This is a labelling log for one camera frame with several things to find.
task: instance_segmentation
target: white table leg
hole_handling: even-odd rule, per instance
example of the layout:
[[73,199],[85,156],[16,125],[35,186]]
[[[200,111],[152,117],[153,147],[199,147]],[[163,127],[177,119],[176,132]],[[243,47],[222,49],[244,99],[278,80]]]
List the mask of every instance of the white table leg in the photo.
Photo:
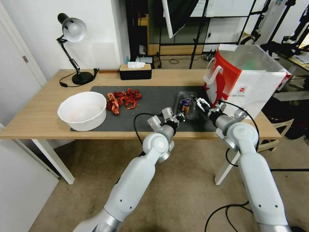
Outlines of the white table leg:
[[[236,161],[238,160],[240,156],[240,153],[237,152],[236,154],[234,152],[229,152],[228,153],[228,159],[232,164],[235,164]],[[221,182],[224,180],[224,178],[227,176],[227,174],[230,172],[230,170],[232,169],[232,165],[230,165],[227,161],[225,161],[225,163],[223,164],[223,166],[221,167],[220,171],[217,173],[216,177],[215,177],[215,183],[216,185],[220,185]]]
[[46,156],[46,158],[51,162],[51,164],[56,168],[60,175],[66,180],[68,184],[73,184],[74,176],[64,165],[62,160],[59,158],[54,149],[49,145],[47,140],[43,139],[32,139],[35,145],[40,149],[40,151]]

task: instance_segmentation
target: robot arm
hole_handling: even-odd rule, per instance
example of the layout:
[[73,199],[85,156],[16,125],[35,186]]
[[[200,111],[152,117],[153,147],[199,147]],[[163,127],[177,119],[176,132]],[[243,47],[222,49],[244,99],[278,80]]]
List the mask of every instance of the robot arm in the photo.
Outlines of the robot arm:
[[269,166],[255,150],[258,134],[255,128],[240,122],[247,115],[237,110],[234,117],[222,113],[224,104],[210,109],[204,99],[195,99],[204,114],[217,127],[217,135],[234,151],[240,151],[238,166],[245,190],[262,232],[291,231],[284,206]]
[[155,174],[157,161],[166,160],[174,147],[173,136],[183,114],[173,115],[171,108],[162,110],[165,123],[153,116],[148,123],[154,130],[143,141],[143,152],[134,158],[113,187],[104,208],[94,217],[82,221],[73,232],[116,232],[138,205]]

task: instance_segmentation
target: light stand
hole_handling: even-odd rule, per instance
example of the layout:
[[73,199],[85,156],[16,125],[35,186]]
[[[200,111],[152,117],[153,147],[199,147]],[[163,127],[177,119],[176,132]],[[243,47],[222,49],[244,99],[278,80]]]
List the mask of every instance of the light stand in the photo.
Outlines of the light stand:
[[57,41],[60,44],[60,46],[62,47],[62,49],[64,50],[65,54],[69,58],[69,61],[71,62],[71,64],[73,65],[73,67],[76,70],[76,74],[72,77],[72,82],[74,84],[83,85],[83,84],[87,84],[87,83],[93,81],[94,80],[93,75],[89,72],[80,72],[79,65],[76,63],[76,61],[74,59],[72,59],[70,57],[68,51],[65,49],[65,47],[63,45],[65,42],[67,42],[67,40],[64,39],[64,35],[60,36],[57,39]]
[[79,65],[71,58],[63,45],[67,41],[75,43],[82,40],[87,32],[85,23],[77,18],[69,18],[64,13],[58,15],[58,21],[62,24],[63,35],[60,36],[57,41],[76,70],[76,74],[72,77],[72,82],[77,85],[83,85],[93,81],[95,77],[91,73],[80,72]]

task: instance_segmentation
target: tissue box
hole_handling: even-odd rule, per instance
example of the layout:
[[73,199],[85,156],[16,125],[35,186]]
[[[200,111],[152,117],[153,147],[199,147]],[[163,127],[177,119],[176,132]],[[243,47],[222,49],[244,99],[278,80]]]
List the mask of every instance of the tissue box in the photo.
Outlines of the tissue box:
[[128,65],[122,64],[119,68],[121,80],[142,80],[151,79],[151,65],[145,64],[143,68],[129,69]]

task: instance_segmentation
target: black desk mat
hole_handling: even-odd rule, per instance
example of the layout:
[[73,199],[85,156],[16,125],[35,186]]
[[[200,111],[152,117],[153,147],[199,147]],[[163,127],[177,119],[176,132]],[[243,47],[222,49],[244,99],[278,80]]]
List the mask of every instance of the black desk mat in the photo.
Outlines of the black desk mat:
[[[198,96],[207,98],[203,86],[93,86],[91,91],[98,92],[107,97],[109,92],[127,91],[128,88],[132,90],[138,89],[143,96],[138,100],[137,106],[133,109],[126,109],[124,104],[119,108],[120,114],[115,116],[111,111],[106,111],[105,121],[97,128],[91,131],[134,131],[133,120],[139,113],[160,114],[166,107],[175,109],[176,99],[179,91],[196,92]],[[186,120],[182,122],[178,131],[215,131],[216,128],[212,122],[207,120],[205,116],[197,111],[196,119]],[[153,131],[147,120],[151,116],[140,115],[136,120],[136,128],[138,131]]]

